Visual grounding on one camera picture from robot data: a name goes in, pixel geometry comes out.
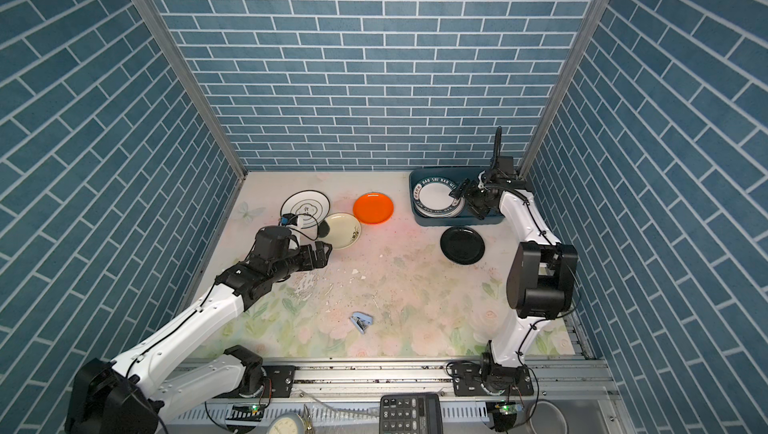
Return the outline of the cream plate black brushstroke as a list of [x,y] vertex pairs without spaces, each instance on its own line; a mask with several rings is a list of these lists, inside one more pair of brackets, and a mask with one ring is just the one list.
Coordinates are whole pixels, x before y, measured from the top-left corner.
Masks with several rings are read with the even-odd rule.
[[317,231],[318,239],[330,244],[335,250],[351,247],[361,233],[360,222],[348,213],[330,214],[321,222]]

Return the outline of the white plate hao shi rim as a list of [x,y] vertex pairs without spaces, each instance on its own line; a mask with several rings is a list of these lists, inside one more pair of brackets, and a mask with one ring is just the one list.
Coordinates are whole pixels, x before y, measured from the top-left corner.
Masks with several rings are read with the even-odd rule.
[[418,181],[412,189],[412,201],[416,212],[426,218],[457,217],[464,208],[463,198],[451,193],[458,185],[445,177],[432,176]]

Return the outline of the white plate green cloud motif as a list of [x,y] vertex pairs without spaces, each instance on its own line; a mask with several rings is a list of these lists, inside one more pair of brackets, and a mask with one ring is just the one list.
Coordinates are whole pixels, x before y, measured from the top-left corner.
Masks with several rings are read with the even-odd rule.
[[318,227],[330,213],[330,199],[322,192],[304,190],[293,194],[282,205],[280,216],[285,213],[299,214],[299,229]]

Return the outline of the small orange plate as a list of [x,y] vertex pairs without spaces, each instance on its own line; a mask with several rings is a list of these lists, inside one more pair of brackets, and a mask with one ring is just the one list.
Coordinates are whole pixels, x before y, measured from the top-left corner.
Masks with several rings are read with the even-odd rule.
[[394,203],[385,194],[366,193],[353,204],[353,215],[361,223],[377,225],[388,221],[394,213]]

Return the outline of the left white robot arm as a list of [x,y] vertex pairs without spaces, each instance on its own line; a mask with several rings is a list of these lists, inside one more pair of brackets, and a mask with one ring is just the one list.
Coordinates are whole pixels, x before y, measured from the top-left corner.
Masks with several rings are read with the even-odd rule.
[[274,284],[295,272],[327,266],[332,247],[299,243],[282,226],[260,229],[246,258],[156,333],[110,361],[93,359],[73,379],[68,433],[156,433],[167,422],[220,394],[259,397],[267,391],[263,359],[235,345],[178,377],[172,372],[204,341],[239,317]]

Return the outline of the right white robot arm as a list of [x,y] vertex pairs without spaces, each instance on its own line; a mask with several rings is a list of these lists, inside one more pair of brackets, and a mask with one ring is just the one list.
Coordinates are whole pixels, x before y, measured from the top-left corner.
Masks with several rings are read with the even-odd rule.
[[547,227],[511,157],[494,154],[490,167],[465,180],[450,196],[462,198],[478,219],[498,211],[511,226],[516,249],[506,281],[512,313],[487,344],[480,382],[492,394],[520,392],[530,370],[525,354],[541,329],[566,315],[575,290],[578,253]]

